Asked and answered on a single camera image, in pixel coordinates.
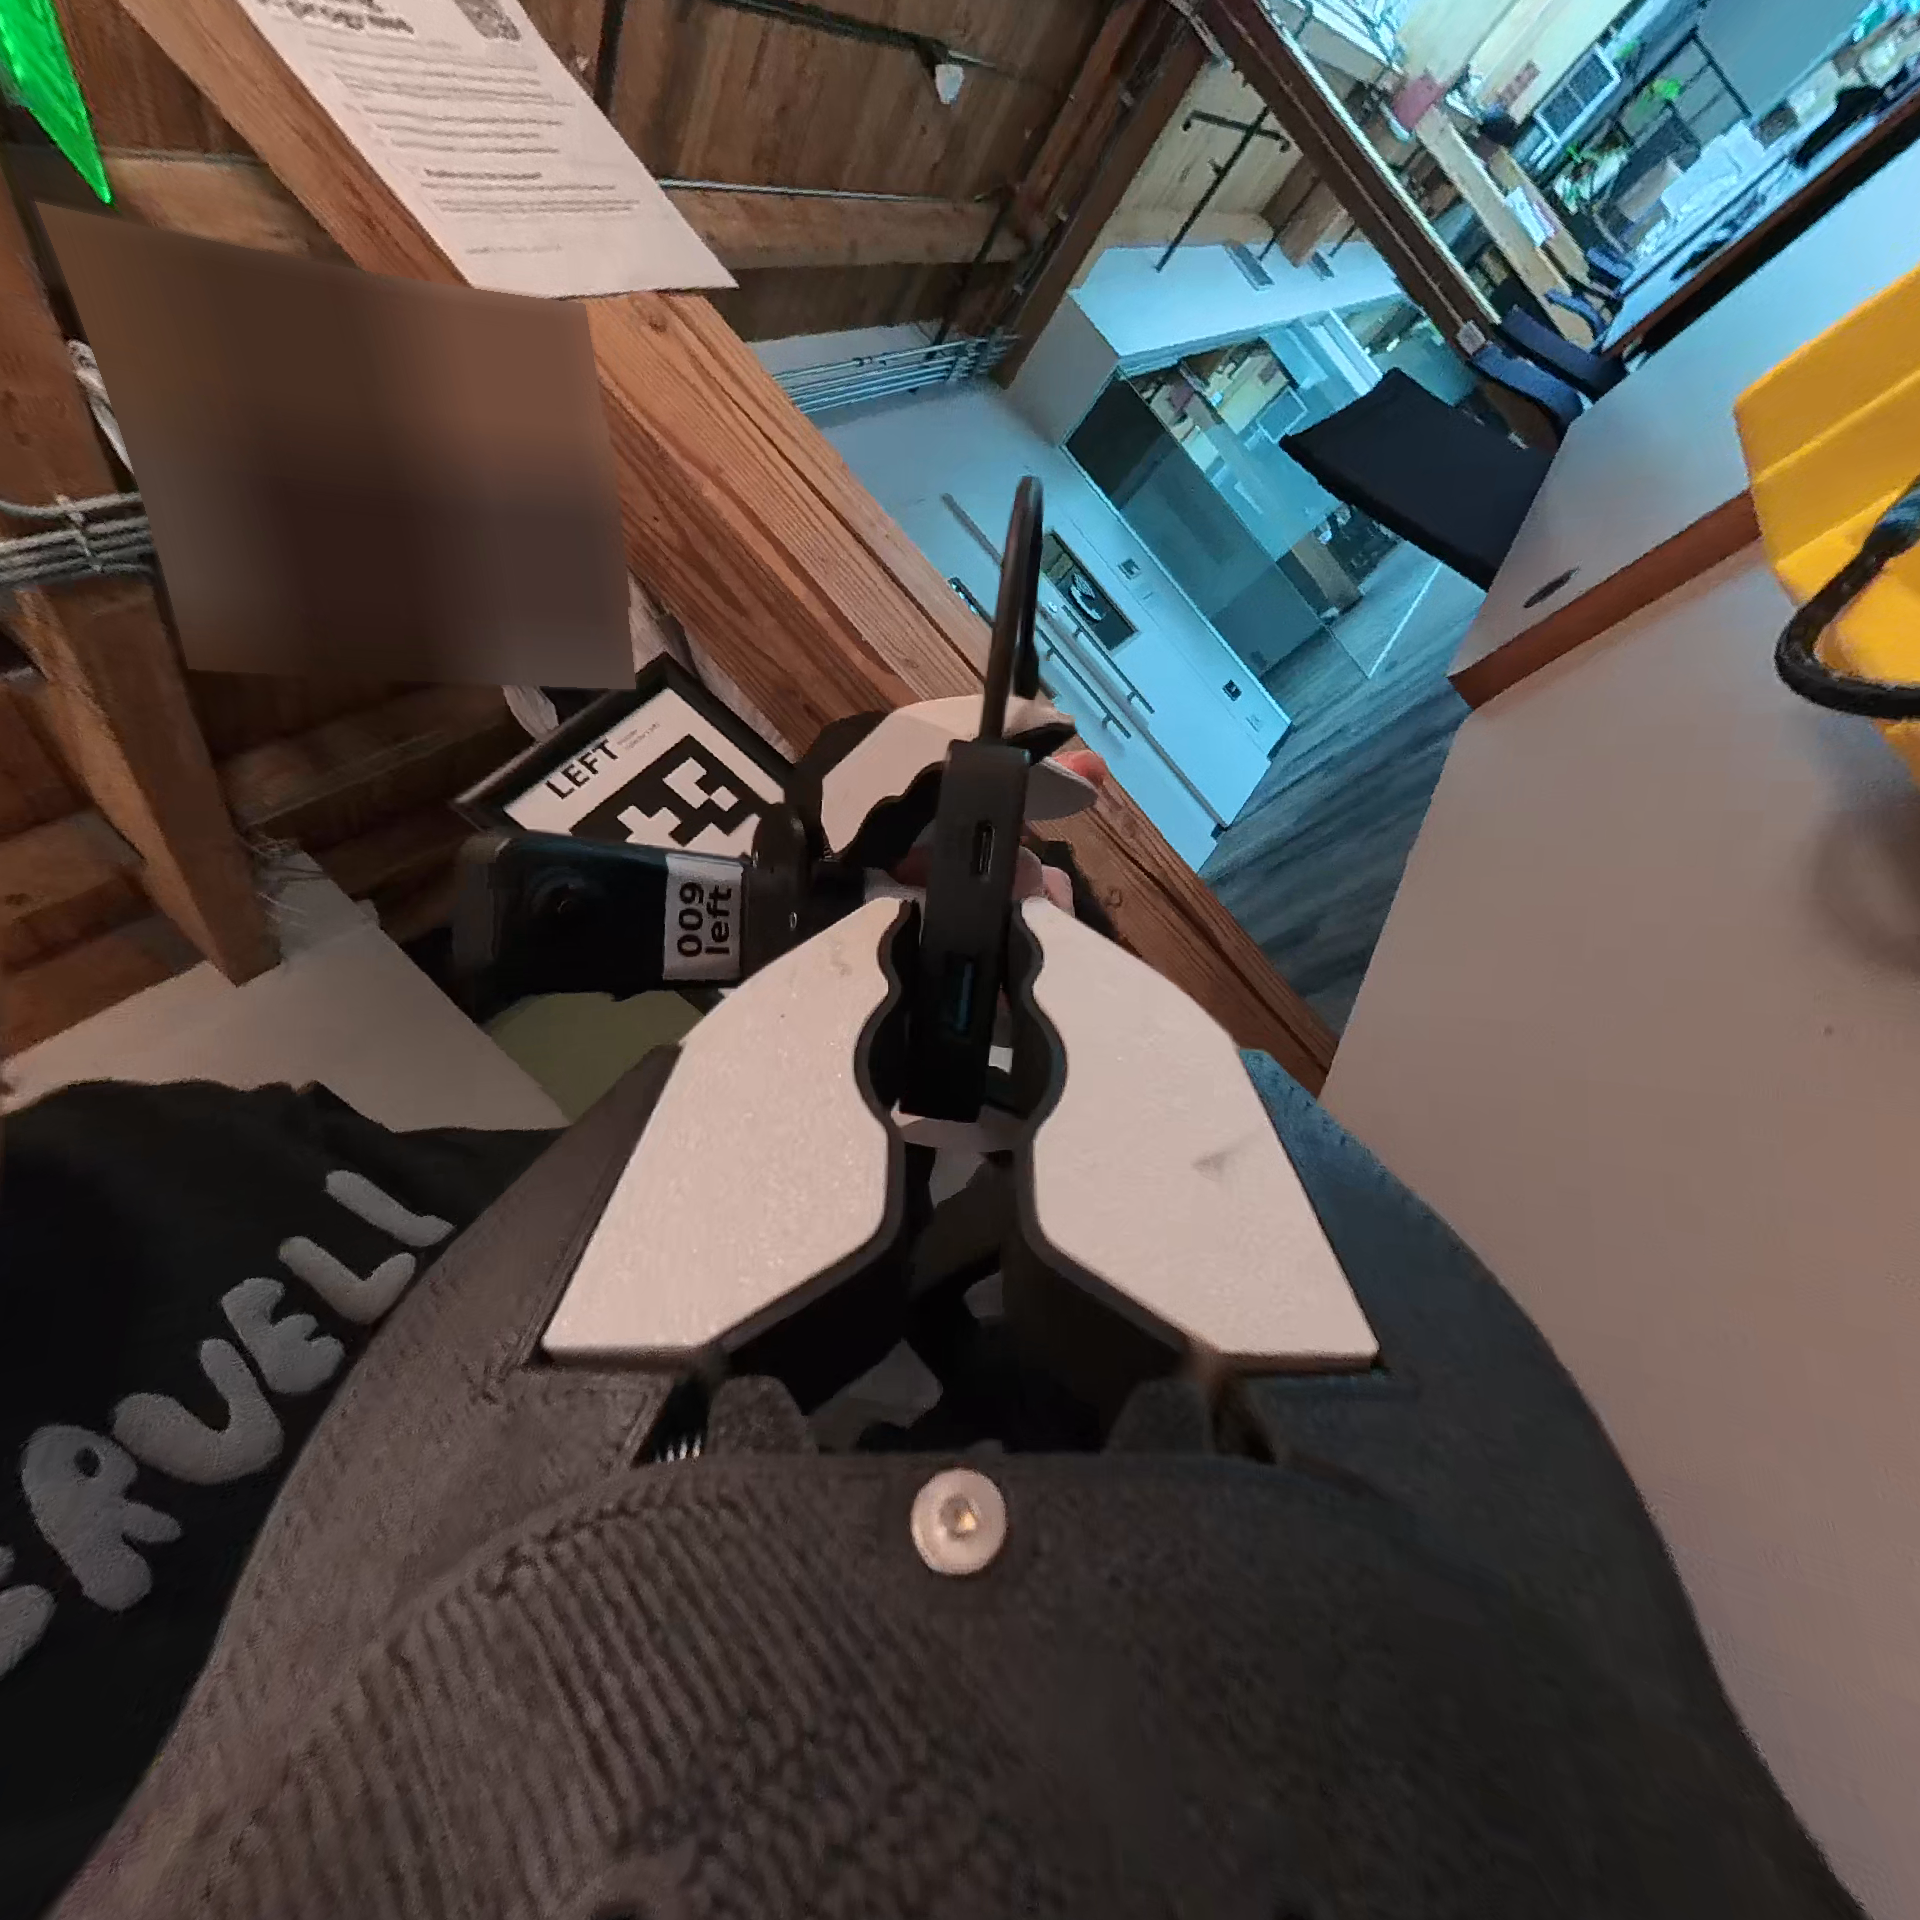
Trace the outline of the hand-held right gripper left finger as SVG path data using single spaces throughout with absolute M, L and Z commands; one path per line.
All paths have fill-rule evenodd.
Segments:
M 687 1034 L 542 1356 L 733 1356 L 897 1248 L 905 1143 L 874 1088 L 874 1040 L 900 1005 L 908 923 L 908 901 L 866 901 Z

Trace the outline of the green sign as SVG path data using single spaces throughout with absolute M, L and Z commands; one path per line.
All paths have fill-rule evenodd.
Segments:
M 3 2 L 3 86 L 100 203 L 112 185 L 53 2 Z

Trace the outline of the paper notice sheet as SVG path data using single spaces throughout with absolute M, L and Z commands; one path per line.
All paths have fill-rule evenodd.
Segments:
M 733 292 L 517 2 L 250 2 L 456 276 L 542 301 Z

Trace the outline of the black usb hub with cable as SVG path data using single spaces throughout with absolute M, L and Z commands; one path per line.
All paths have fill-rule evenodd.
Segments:
M 979 731 L 949 747 L 934 819 L 916 972 L 908 989 L 908 1114 L 974 1120 L 1003 984 L 1033 758 L 1009 737 L 1012 698 L 1039 693 L 1040 480 L 1012 498 Z

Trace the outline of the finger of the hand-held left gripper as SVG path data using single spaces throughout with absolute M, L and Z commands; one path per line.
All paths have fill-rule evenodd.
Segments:
M 1109 763 L 1074 741 L 1068 724 L 1034 724 L 1018 731 L 1018 750 L 1028 761 L 1022 822 L 1052 824 L 1095 808 L 1109 787 Z
M 897 862 L 923 828 L 900 828 L 897 808 L 927 775 L 939 780 L 949 750 L 968 737 L 968 698 L 919 698 L 884 712 L 822 774 L 822 838 L 837 862 Z

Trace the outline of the yellow plastic bin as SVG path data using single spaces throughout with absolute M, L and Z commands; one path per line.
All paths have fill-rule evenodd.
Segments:
M 1776 676 L 1878 728 L 1918 780 L 1918 276 L 1754 383 L 1735 429 L 1792 600 Z

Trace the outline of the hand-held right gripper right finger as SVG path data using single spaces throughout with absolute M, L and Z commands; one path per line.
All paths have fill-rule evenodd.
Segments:
M 1063 1372 L 1364 1372 L 1380 1337 L 1241 1056 L 1047 901 L 1009 923 L 1009 1315 Z

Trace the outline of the wooden post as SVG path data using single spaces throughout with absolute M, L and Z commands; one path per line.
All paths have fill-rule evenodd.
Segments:
M 244 2 L 125 14 L 354 269 L 456 283 Z M 629 573 L 782 745 L 851 712 L 980 687 L 988 626 L 705 297 L 619 295 L 582 314 Z M 1132 953 L 1321 1092 L 1331 1031 L 1118 783 L 1044 832 L 1068 841 Z

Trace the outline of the person's black printed sweatshirt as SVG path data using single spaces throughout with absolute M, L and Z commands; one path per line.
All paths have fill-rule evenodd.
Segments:
M 3 1917 L 94 1856 L 369 1334 L 552 1139 L 205 1081 L 7 1114 Z

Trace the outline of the grey table with wooden edge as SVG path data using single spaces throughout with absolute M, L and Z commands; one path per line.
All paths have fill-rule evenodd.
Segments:
M 1915 266 L 1908 146 L 1578 417 L 1450 668 L 1462 704 L 1756 543 L 1735 401 Z

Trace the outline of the white kitchen counter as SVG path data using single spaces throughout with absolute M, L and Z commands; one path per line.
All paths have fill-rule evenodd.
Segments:
M 927 466 L 900 522 L 979 614 L 994 614 L 1012 491 L 1044 486 L 1039 676 L 1121 793 L 1200 868 L 1237 824 L 1284 715 L 1182 586 L 1074 466 L 960 447 Z

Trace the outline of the black fabric screen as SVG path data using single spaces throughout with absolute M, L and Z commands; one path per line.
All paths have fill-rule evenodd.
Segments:
M 1401 371 L 1282 450 L 1335 500 L 1493 586 L 1549 476 L 1549 450 L 1430 396 Z

